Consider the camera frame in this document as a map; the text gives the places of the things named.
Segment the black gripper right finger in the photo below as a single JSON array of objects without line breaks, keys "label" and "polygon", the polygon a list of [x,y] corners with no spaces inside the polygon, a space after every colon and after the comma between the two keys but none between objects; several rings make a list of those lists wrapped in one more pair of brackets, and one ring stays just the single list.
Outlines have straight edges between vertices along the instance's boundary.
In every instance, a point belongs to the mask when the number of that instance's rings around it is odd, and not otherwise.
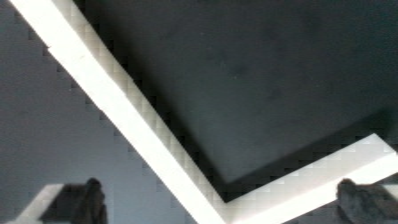
[{"label": "black gripper right finger", "polygon": [[398,224],[398,184],[338,184],[338,218],[341,224]]}]

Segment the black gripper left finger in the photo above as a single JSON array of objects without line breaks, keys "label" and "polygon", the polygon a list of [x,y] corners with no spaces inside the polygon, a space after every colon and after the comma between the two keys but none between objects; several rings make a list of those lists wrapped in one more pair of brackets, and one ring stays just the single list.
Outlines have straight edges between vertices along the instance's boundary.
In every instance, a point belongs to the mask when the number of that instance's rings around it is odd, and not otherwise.
[{"label": "black gripper left finger", "polygon": [[16,218],[16,224],[109,224],[101,183],[46,185]]}]

